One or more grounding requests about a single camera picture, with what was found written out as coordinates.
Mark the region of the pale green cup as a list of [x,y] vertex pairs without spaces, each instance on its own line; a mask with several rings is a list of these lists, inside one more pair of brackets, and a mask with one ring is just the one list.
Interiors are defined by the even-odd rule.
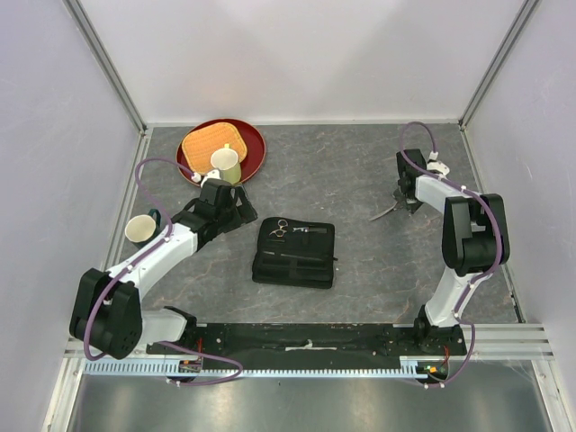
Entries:
[[229,144],[225,144],[223,148],[219,148],[212,153],[211,165],[214,169],[217,168],[221,171],[222,180],[232,185],[240,182],[241,167],[239,154],[231,148]]

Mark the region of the dark green mug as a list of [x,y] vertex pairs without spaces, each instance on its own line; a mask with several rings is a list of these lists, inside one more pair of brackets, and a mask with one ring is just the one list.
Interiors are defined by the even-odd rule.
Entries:
[[137,248],[145,247],[160,232],[161,213],[151,209],[132,217],[124,229],[125,238]]

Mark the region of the black tool case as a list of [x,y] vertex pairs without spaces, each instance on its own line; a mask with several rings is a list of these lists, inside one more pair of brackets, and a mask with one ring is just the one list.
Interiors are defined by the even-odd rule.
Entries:
[[[280,219],[308,233],[270,236]],[[269,217],[262,221],[252,264],[252,281],[259,284],[330,289],[335,278],[335,226],[330,223]]]

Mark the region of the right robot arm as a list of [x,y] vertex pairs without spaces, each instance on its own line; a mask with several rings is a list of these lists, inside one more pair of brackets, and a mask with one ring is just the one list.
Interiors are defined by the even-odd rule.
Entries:
[[413,346],[429,355],[445,343],[441,328],[458,325],[476,288],[509,260],[505,205],[497,193],[476,193],[447,179],[447,167],[426,161],[418,149],[399,151],[397,167],[400,205],[413,213],[427,204],[443,216],[445,270],[411,334]]

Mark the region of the red round tray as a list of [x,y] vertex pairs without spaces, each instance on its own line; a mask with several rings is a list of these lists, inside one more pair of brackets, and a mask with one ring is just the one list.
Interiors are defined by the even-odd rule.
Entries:
[[207,121],[189,131],[176,151],[180,173],[200,185],[211,176],[244,183],[266,157],[263,136],[251,124],[235,119]]

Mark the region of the silver scissors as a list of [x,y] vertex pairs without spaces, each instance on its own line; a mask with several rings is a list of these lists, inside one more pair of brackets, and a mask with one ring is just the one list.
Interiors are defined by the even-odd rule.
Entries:
[[369,221],[376,221],[376,220],[380,219],[380,218],[383,217],[383,216],[386,216],[387,214],[389,214],[389,213],[391,213],[391,212],[397,211],[397,210],[400,209],[401,207],[402,207],[402,203],[401,203],[401,202],[396,202],[392,207],[390,207],[390,208],[388,208],[388,209],[386,209],[386,210],[384,210],[384,211],[381,211],[381,212],[379,212],[378,214],[372,216],[372,217],[369,219]]
[[289,233],[308,233],[311,230],[310,227],[294,227],[291,226],[288,220],[280,219],[277,221],[277,227],[273,229],[269,235],[277,237],[279,239],[284,238]]

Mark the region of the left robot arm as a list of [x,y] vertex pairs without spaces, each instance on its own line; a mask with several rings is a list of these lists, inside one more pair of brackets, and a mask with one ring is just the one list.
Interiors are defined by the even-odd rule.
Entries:
[[257,219],[241,185],[208,180],[199,197],[174,215],[144,248],[107,270],[91,268],[80,278],[69,322],[71,337],[100,356],[121,360],[139,345],[166,342],[190,353],[197,332],[194,317],[174,307],[144,311],[149,290],[181,261],[221,234]]

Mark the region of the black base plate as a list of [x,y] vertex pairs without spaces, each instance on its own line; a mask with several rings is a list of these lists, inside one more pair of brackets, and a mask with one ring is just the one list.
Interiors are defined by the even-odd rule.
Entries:
[[458,326],[424,333],[392,324],[211,323],[187,327],[176,343],[260,367],[393,367],[402,356],[467,354]]

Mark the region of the orange woven mat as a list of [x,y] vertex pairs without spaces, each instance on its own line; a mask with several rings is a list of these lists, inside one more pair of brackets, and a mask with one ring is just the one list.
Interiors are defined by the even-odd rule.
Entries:
[[192,171],[205,175],[212,169],[211,156],[219,150],[233,149],[242,162],[248,147],[239,130],[231,123],[219,121],[189,132],[183,139],[181,149]]

